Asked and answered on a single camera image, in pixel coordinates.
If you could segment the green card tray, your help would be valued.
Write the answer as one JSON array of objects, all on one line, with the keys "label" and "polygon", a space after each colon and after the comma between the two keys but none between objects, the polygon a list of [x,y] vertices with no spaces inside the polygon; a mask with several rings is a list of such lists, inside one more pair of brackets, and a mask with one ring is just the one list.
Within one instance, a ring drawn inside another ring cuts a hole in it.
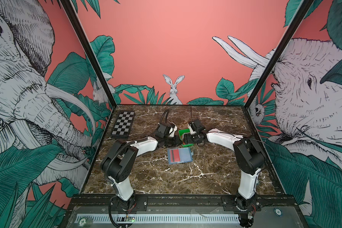
[{"label": "green card tray", "polygon": [[187,142],[185,141],[185,135],[190,134],[190,129],[182,129],[182,130],[179,130],[178,133],[179,133],[179,138],[180,138],[180,140],[181,140],[181,142],[182,142],[182,147],[191,147],[191,146],[194,146],[194,144],[192,144],[192,143],[187,143]]}]

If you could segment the blue card holder wallet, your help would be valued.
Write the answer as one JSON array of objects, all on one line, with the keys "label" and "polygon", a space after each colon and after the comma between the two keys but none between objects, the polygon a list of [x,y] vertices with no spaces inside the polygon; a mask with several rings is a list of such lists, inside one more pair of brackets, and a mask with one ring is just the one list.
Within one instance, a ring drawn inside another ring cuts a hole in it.
[{"label": "blue card holder wallet", "polygon": [[180,162],[171,162],[171,156],[170,156],[170,152],[173,149],[168,149],[167,150],[167,154],[168,154],[168,163],[170,165],[172,164],[179,164],[179,163],[187,163],[187,162],[192,162],[193,161],[193,153],[191,152],[190,147],[185,147],[185,148],[174,148],[174,149],[178,149],[179,153],[180,153]]}]

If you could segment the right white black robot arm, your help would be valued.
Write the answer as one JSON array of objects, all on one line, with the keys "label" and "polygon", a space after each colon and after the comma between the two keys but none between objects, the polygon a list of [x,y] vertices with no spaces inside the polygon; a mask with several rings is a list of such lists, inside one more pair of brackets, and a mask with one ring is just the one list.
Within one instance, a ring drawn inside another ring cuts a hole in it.
[{"label": "right white black robot arm", "polygon": [[239,207],[246,209],[252,204],[256,193],[256,182],[266,157],[263,153],[261,141],[252,134],[235,135],[223,132],[217,128],[206,131],[199,119],[188,123],[189,134],[184,135],[186,143],[215,143],[231,149],[241,170],[240,185],[236,194]]}]

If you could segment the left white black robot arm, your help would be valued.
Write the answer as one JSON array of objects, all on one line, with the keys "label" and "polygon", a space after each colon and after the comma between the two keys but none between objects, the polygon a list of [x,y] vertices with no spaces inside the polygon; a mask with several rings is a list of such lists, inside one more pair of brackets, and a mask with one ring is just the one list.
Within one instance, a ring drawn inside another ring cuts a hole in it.
[{"label": "left white black robot arm", "polygon": [[104,173],[105,180],[112,185],[118,198],[128,202],[134,194],[129,174],[136,158],[164,146],[180,145],[182,141],[176,135],[177,130],[177,126],[173,123],[160,123],[152,135],[146,135],[142,139],[116,140],[102,160],[100,168]]}]

